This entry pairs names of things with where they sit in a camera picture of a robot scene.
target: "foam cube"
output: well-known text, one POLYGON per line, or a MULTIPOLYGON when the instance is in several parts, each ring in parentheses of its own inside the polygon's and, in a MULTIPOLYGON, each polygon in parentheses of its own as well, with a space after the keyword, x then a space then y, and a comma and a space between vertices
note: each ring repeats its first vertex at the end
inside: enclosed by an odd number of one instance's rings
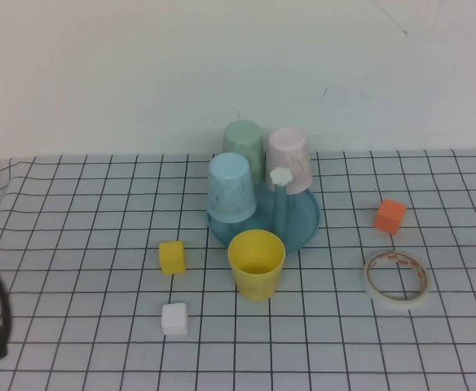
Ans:
POLYGON ((406 212, 407 207, 405 205, 393 200, 384 200, 377 211, 374 227, 388 234, 395 235, 401 227, 406 212))
POLYGON ((186 303, 165 304, 162 307, 162 331, 165 336, 183 336, 188 330, 186 303))
POLYGON ((165 275, 175 275, 185 273, 186 271, 186 253, 183 249, 183 243, 164 242, 158 247, 158 258, 160 259, 160 268, 165 275))

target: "plastic cup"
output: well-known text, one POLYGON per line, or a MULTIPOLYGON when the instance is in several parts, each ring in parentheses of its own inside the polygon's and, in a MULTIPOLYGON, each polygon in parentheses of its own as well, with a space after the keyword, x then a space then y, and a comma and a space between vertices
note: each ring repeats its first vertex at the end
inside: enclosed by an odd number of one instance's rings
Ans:
POLYGON ((278 288, 285 259, 285 246, 269 231, 251 230, 237 235, 227 252, 240 294, 264 301, 278 288))
POLYGON ((242 155, 222 153, 209 163, 207 212, 219 222, 237 223, 256 211, 249 163, 242 155))
POLYGON ((247 159, 254 184, 263 180, 265 153, 259 125, 249 120, 231 122, 223 134, 223 151, 239 153, 247 159))
POLYGON ((293 173, 287 185, 287 194, 297 194, 312 184, 311 154, 306 134, 295 128, 280 128, 269 136, 265 182, 274 191, 270 172, 276 167, 286 167, 293 173))

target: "yellow cup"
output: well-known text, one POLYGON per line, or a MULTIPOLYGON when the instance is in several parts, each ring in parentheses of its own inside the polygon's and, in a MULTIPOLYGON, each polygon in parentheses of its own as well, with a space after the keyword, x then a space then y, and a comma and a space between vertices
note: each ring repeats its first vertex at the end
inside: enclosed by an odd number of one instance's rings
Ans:
POLYGON ((251 230, 229 244, 229 262, 241 295, 264 301, 278 288, 285 260, 285 246, 269 231, 251 230))

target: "masking tape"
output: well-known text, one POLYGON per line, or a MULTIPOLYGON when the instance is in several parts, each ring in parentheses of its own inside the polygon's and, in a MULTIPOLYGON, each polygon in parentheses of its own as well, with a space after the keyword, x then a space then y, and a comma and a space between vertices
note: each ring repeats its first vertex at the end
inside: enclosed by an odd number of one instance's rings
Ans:
POLYGON ((367 294, 377 304, 382 305, 390 310, 411 310, 418 306, 428 294, 430 290, 430 278, 426 268, 417 260, 403 253, 384 252, 378 253, 372 259, 365 263, 363 270, 363 282, 367 294), (421 281, 421 292, 418 296, 411 299, 395 299, 388 297, 385 293, 377 290, 372 284, 368 272, 376 266, 386 264, 398 264, 402 267, 408 267, 415 272, 417 278, 421 281))

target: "pink cup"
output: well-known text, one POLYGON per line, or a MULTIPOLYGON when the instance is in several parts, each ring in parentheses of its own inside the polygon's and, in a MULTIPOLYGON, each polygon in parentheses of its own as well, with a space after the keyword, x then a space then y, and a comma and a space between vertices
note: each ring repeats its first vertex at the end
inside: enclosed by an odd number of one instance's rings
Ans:
POLYGON ((274 190, 269 173, 277 167, 290 169, 294 176, 287 185, 287 194, 297 194, 312 184, 311 155, 306 134, 296 128, 280 128, 269 136, 265 181, 274 190))

